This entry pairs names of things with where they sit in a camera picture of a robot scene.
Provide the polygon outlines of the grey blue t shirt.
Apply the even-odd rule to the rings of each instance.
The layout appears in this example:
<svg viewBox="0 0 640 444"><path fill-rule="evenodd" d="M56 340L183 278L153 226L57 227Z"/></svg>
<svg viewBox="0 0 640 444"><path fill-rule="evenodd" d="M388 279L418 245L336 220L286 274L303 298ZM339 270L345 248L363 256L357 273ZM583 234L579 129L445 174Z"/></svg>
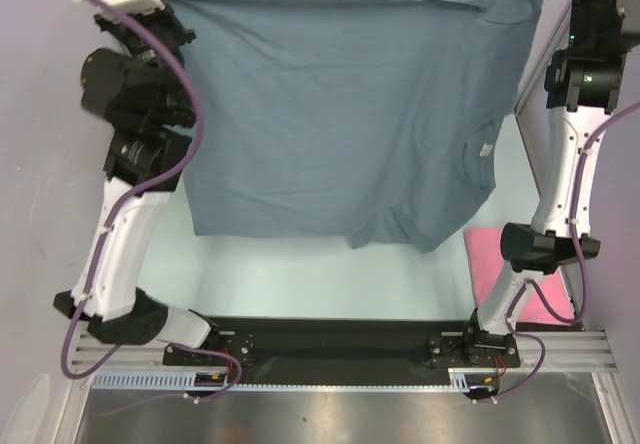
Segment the grey blue t shirt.
<svg viewBox="0 0 640 444"><path fill-rule="evenodd" d="M491 195L543 0L169 1L197 34L197 235L430 252Z"/></svg>

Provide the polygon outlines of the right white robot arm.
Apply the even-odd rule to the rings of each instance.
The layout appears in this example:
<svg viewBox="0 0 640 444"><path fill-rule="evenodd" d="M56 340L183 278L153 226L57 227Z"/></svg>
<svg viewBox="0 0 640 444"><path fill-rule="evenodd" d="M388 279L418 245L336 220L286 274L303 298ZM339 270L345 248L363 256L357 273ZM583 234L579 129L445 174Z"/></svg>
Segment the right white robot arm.
<svg viewBox="0 0 640 444"><path fill-rule="evenodd" d="M639 0L571 0L568 44L545 74L551 161L540 202L530 224L502 230L504 267L461 340L471 366L516 356L515 324L529 297L541 294L540 279L598 255L589 219L595 168L603 134L621 116L626 57L638 44Z"/></svg>

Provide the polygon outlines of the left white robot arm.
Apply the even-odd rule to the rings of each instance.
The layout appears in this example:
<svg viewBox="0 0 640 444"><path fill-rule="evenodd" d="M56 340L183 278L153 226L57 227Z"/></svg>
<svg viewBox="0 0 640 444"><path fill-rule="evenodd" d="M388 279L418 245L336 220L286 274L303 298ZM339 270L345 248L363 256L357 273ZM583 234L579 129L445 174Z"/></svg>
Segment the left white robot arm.
<svg viewBox="0 0 640 444"><path fill-rule="evenodd" d="M85 321L104 344L158 340L197 348L211 323L138 286L152 232L203 133L203 110L192 100L181 53L196 35L168 0L100 1L95 23L118 48L99 48L85 59L81 105L114 133L90 255L77 284L58 293L54 305Z"/></svg>

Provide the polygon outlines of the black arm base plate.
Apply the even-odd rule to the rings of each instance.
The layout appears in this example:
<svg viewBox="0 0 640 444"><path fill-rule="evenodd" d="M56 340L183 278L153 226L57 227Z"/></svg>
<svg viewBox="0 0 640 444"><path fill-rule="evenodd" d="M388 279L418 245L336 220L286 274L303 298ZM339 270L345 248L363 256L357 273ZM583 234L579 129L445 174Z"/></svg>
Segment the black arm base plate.
<svg viewBox="0 0 640 444"><path fill-rule="evenodd" d="M218 356L162 346L170 369L242 365L245 385L413 386L442 384L451 368L490 373L521 365L513 335L469 321L215 318Z"/></svg>

